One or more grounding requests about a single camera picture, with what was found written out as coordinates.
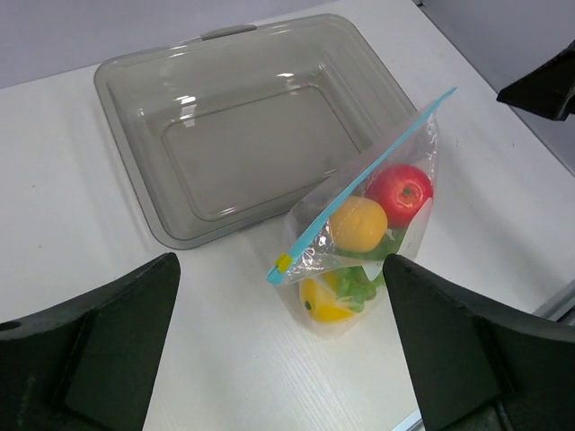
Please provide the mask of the clear zip top bag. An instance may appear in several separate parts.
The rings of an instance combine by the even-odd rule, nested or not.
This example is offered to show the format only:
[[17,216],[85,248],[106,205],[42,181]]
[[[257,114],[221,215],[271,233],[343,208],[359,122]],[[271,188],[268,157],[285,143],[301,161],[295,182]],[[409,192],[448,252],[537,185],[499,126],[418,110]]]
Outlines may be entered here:
[[337,338],[387,295],[388,256],[414,259],[436,195],[439,107],[449,89],[301,198],[267,273],[296,322]]

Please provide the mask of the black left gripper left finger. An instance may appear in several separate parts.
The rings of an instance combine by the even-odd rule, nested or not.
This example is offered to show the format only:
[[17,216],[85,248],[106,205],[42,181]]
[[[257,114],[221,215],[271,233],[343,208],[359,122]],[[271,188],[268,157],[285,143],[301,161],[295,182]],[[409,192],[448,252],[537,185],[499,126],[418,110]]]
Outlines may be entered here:
[[140,430],[181,279],[165,253],[1,325],[3,430]]

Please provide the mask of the yellow toy lemon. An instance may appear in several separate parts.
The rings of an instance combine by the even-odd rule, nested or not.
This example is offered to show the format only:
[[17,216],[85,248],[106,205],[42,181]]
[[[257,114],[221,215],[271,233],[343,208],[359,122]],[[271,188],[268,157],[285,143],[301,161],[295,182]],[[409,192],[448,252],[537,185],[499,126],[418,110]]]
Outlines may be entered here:
[[340,323],[356,316],[351,302],[338,297],[338,278],[333,272],[298,282],[299,300],[309,317],[322,324]]

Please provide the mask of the orange toy fruit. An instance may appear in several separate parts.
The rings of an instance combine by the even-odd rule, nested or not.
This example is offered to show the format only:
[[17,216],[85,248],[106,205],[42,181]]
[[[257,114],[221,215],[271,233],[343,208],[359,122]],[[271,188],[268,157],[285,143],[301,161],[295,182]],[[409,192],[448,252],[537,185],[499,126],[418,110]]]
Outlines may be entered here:
[[329,219],[335,246],[349,252],[372,251],[383,239],[387,215],[374,200],[348,197]]

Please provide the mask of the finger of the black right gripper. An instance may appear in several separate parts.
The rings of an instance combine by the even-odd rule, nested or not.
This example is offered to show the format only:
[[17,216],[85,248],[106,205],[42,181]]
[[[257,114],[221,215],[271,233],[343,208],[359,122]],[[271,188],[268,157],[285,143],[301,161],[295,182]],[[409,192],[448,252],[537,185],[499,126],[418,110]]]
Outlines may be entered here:
[[553,121],[574,114],[574,42],[536,70],[499,91],[497,101]]

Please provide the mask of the green toy grapes bunch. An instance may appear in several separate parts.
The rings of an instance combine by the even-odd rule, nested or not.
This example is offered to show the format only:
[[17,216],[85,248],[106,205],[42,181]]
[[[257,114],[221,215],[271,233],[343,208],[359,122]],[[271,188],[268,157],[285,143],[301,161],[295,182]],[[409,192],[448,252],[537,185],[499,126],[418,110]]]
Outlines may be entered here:
[[388,254],[399,250],[405,233],[405,229],[388,230],[381,242],[369,252],[336,250],[339,256],[362,261],[358,266],[335,270],[338,299],[347,303],[352,312],[363,312],[366,303],[373,300],[378,289],[385,284],[380,264]]

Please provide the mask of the red toy tomato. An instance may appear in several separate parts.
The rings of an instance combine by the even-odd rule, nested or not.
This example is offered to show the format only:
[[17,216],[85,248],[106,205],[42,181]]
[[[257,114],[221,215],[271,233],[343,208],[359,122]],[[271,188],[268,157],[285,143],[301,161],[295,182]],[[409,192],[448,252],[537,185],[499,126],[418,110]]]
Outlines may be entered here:
[[390,229],[405,229],[433,195],[429,176],[410,164],[396,164],[372,173],[364,194],[383,208]]

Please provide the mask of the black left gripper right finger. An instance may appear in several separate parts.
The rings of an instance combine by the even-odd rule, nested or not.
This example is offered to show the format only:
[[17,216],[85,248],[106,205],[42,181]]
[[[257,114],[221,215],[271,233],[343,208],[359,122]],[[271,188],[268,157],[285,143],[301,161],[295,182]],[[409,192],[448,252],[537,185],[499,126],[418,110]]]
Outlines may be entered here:
[[424,430],[572,430],[574,287],[537,312],[392,254],[383,265]]

